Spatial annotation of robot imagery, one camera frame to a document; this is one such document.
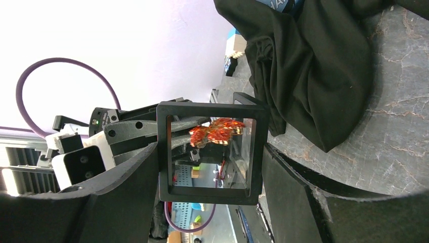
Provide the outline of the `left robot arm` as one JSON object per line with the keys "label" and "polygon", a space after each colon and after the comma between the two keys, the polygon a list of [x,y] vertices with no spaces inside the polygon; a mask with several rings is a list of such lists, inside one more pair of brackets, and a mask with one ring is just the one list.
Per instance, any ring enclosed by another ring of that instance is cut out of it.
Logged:
{"label": "left robot arm", "polygon": [[[60,189],[95,177],[137,155],[158,140],[156,105],[124,111],[97,107],[88,124],[58,116],[56,134],[47,138],[49,149],[57,150],[52,160]],[[198,178],[201,164],[214,164],[222,172],[225,153],[244,130],[243,121],[230,117],[171,117],[171,162],[173,182],[180,166],[188,166]]]}

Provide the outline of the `orange butterfly brooch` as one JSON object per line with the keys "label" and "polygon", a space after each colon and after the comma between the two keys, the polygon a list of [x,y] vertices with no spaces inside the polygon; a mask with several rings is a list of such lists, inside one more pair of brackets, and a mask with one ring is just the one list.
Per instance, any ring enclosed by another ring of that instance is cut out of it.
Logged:
{"label": "orange butterfly brooch", "polygon": [[203,148],[208,143],[227,146],[233,136],[242,135],[245,123],[228,117],[213,120],[208,127],[196,126],[189,131],[190,145]]}

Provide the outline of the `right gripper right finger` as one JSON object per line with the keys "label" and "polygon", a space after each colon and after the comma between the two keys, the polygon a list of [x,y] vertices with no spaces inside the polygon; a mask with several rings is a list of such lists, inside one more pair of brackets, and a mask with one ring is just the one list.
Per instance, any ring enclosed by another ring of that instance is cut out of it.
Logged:
{"label": "right gripper right finger", "polygon": [[276,242],[428,242],[428,191],[385,195],[330,179],[264,147]]}

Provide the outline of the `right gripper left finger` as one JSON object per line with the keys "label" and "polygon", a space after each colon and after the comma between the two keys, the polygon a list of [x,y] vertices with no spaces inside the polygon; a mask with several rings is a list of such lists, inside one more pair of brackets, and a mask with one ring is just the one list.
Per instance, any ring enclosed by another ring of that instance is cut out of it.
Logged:
{"label": "right gripper left finger", "polygon": [[157,145],[59,193],[1,195],[1,242],[147,242]]}

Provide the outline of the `black t-shirt garment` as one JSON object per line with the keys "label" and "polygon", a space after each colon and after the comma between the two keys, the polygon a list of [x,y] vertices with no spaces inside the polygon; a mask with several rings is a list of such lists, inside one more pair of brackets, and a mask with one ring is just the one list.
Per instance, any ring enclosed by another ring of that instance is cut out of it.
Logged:
{"label": "black t-shirt garment", "polygon": [[258,1],[215,1],[246,40],[254,95],[269,131],[291,125],[325,152],[359,123],[373,87],[372,48],[359,20],[394,1],[300,1],[281,13]]}

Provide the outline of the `black square display frame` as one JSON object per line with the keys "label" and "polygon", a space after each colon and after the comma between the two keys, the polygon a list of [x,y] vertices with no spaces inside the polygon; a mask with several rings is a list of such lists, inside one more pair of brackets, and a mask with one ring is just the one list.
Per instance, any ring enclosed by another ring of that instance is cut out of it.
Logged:
{"label": "black square display frame", "polygon": [[156,113],[162,201],[257,203],[267,105],[236,92],[231,104],[161,102]]}

